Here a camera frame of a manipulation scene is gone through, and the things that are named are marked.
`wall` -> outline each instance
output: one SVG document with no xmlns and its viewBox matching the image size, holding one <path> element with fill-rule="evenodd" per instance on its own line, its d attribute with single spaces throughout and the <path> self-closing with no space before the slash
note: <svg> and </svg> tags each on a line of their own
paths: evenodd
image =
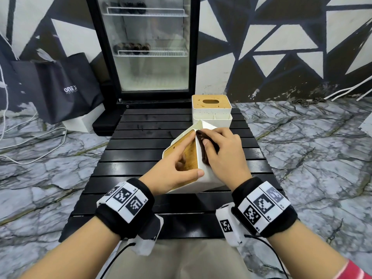
<svg viewBox="0 0 372 279">
<path fill-rule="evenodd" d="M 196 92 L 260 102 L 352 86 L 372 73 L 371 18 L 372 0 L 201 0 Z M 0 32 L 23 60 L 85 52 L 109 79 L 85 0 L 0 0 Z"/>
<path fill-rule="evenodd" d="M 324 97 L 372 74 L 372 0 L 201 0 L 200 14 L 199 94 Z"/>
</svg>

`glass door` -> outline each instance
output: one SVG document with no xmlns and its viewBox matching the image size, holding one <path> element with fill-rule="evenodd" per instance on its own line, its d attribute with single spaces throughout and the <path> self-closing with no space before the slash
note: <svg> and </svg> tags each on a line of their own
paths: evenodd
<svg viewBox="0 0 372 279">
<path fill-rule="evenodd" d="M 98 0 L 125 92 L 188 90 L 191 0 Z"/>
</svg>

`fridge door frame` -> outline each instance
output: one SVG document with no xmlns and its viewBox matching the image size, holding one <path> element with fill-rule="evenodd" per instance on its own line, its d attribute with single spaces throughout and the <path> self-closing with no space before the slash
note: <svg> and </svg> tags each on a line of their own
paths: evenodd
<svg viewBox="0 0 372 279">
<path fill-rule="evenodd" d="M 189 88 L 188 90 L 154 90 L 154 91 L 125 91 L 122 92 L 119 75 L 116 71 L 114 56 L 111 52 L 109 39 L 103 24 L 103 18 L 98 4 L 98 0 L 86 0 L 93 25 L 95 27 L 98 41 L 100 43 L 103 58 L 105 59 L 109 75 L 114 86 L 115 94 L 118 99 L 134 100 L 174 100 L 189 99 L 195 94 L 196 83 L 196 61 L 198 54 L 198 34 L 199 34 L 199 14 L 200 0 L 191 0 L 190 15 L 190 61 L 189 61 Z"/>
</svg>

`red sleeve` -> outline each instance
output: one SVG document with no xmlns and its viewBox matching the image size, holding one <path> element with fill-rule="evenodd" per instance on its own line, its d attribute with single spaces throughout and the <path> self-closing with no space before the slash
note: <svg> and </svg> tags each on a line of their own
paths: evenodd
<svg viewBox="0 0 372 279">
<path fill-rule="evenodd" d="M 355 263 L 349 261 L 335 279 L 372 279 L 372 277 L 356 266 Z"/>
</svg>

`wire shelf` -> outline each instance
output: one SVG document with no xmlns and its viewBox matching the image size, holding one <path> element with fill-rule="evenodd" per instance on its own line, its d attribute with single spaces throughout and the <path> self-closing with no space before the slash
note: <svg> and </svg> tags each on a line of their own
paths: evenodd
<svg viewBox="0 0 372 279">
<path fill-rule="evenodd" d="M 138 13 L 139 10 L 146 10 L 144 14 Z M 188 17 L 184 9 L 162 9 L 162 8 L 126 8 L 126 7 L 106 7 L 103 15 L 119 15 L 127 17 Z"/>
<path fill-rule="evenodd" d="M 134 55 L 133 52 L 138 53 L 139 51 L 132 50 L 119 50 L 118 54 L 114 54 L 116 57 L 187 57 L 189 55 L 186 48 L 154 48 L 148 51 L 147 55 L 139 53 Z"/>
</svg>

